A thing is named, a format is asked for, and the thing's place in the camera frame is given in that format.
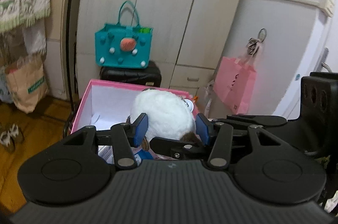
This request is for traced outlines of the pink cardboard box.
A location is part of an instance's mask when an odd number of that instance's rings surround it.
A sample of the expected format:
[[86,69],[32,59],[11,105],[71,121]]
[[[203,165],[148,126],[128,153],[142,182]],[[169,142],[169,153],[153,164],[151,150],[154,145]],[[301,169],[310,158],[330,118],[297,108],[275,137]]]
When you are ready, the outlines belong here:
[[[105,130],[110,129],[115,124],[128,123],[127,118],[136,96],[148,88],[152,87],[91,80],[76,113],[72,132],[76,132],[86,125],[93,125],[98,130]],[[184,99],[195,119],[197,110],[194,108],[192,97],[188,92],[161,88],[153,89],[168,91]],[[152,149],[148,151],[154,159],[172,160],[169,157],[155,154]]]

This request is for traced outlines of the white door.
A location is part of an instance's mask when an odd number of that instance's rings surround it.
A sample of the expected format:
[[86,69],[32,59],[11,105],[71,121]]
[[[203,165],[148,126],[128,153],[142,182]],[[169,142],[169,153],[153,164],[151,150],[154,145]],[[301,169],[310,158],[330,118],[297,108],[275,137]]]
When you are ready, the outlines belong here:
[[[279,102],[274,115],[290,120],[304,117],[313,121],[329,116],[337,118],[337,67],[331,73],[319,71],[325,45],[332,40],[337,45],[337,0],[333,0],[333,16],[317,14],[309,43],[303,52],[295,79]],[[329,49],[328,56],[337,59],[337,52]]]

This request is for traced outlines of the beige wardrobe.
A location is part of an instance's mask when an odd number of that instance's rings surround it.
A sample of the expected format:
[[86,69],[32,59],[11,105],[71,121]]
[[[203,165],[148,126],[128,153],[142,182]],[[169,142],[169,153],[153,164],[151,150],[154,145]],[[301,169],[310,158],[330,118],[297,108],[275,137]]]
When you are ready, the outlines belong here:
[[107,23],[152,28],[150,59],[161,86],[196,93],[212,78],[239,0],[80,0],[77,23],[77,82],[85,92],[99,77],[101,57],[94,35]]

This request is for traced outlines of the pink paper bag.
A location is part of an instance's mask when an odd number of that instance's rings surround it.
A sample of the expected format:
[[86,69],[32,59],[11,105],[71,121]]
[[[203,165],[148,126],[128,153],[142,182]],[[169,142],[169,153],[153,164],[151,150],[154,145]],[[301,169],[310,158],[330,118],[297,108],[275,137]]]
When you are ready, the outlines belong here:
[[246,114],[256,82],[257,72],[249,61],[222,57],[213,91],[233,114]]

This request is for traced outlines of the teal felt tote bag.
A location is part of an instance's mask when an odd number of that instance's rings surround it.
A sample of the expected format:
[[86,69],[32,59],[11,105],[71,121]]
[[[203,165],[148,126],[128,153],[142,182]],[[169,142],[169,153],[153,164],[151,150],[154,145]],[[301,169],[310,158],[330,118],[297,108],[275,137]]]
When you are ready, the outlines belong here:
[[[136,17],[135,26],[121,24],[124,6],[132,8]],[[152,42],[151,27],[142,27],[138,11],[131,1],[122,3],[116,24],[107,23],[95,32],[96,64],[110,68],[145,69],[150,61]]]

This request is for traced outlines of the blue wet wipes pack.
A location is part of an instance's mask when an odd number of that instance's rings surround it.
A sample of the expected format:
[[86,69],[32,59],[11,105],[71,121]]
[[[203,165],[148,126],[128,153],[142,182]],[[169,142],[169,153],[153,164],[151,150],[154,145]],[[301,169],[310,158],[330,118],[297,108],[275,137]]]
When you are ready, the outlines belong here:
[[141,147],[132,148],[134,159],[136,160],[137,165],[139,166],[143,160],[153,160],[154,157],[149,151],[143,150]]

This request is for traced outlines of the brown paper bag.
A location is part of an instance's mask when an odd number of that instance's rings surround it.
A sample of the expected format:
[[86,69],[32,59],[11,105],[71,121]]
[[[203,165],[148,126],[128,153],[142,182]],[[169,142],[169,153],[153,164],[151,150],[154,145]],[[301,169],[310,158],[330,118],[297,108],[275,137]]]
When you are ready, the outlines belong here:
[[49,92],[40,54],[19,58],[4,74],[15,106],[25,113],[32,113]]

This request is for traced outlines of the black suitcase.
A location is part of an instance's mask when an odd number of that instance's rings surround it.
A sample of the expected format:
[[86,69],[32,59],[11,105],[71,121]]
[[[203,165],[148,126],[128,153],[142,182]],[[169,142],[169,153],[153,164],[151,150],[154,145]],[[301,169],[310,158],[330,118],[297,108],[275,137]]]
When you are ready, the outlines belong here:
[[101,67],[100,79],[150,87],[160,87],[162,75],[160,69],[150,61],[144,69]]

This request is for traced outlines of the white fluffy plush toy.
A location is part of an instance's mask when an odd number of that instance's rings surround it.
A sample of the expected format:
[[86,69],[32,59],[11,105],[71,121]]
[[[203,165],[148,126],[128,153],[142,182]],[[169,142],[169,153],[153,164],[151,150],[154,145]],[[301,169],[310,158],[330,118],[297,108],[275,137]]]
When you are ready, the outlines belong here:
[[196,135],[194,116],[181,97],[168,91],[145,89],[136,96],[127,122],[133,123],[142,113],[148,116],[148,129],[141,143],[145,151],[155,137],[202,145]]

